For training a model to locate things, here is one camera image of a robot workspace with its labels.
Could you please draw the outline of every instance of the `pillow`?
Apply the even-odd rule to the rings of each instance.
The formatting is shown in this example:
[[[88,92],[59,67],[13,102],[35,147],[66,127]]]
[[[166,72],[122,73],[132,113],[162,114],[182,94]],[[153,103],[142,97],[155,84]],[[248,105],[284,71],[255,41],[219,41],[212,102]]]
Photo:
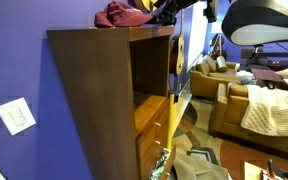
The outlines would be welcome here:
[[[223,56],[219,56],[216,58],[216,61],[217,61],[217,71],[226,72],[227,66],[226,66],[225,58]]]
[[[208,66],[210,67],[211,72],[216,72],[216,62],[213,58],[209,55],[204,56],[205,60],[207,61]]]

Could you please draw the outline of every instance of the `carpet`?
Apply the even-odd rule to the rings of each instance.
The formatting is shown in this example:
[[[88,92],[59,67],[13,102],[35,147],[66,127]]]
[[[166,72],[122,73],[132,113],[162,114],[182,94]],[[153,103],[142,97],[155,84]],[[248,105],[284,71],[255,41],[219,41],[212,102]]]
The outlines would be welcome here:
[[[187,105],[177,127],[172,143],[177,152],[187,154],[193,147],[212,149],[217,163],[226,168],[232,179],[244,179],[244,162],[265,168],[268,159],[273,159],[274,166],[288,170],[288,159],[267,154],[251,147],[227,139],[214,138],[208,134],[208,122],[212,102],[192,99]]]

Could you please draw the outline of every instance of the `tan armchair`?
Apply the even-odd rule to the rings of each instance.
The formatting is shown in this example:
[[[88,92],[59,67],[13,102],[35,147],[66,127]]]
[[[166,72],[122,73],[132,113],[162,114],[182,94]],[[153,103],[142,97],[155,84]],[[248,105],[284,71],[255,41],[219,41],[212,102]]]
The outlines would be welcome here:
[[[242,77],[235,74],[235,62],[225,62],[223,58],[217,58],[215,61],[209,55],[205,55],[191,69],[191,94],[214,99],[219,83],[228,84],[229,82],[236,82],[241,84]]]

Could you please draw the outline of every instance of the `cabinet top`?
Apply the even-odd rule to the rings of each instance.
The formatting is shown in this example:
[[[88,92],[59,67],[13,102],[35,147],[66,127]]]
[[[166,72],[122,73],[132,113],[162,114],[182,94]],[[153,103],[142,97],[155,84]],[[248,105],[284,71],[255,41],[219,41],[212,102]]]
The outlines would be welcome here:
[[[174,26],[145,26],[145,27],[115,27],[115,28],[89,28],[72,30],[46,30],[47,36],[52,39],[63,37],[89,36],[94,40],[127,40],[137,41],[161,36],[170,36]]]

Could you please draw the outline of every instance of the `sofa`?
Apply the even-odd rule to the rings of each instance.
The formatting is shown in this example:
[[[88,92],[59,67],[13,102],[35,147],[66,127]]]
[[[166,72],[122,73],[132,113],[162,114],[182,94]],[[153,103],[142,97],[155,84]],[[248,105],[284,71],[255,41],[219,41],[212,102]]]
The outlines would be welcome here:
[[[219,83],[236,82],[241,84],[242,77],[235,75],[236,69],[236,63],[226,62],[224,57],[219,56],[213,60],[209,55],[205,55],[191,69],[191,94],[214,100]]]
[[[210,134],[221,133],[288,153],[288,136],[260,135],[240,126],[248,104],[246,86],[219,84],[209,121]]]

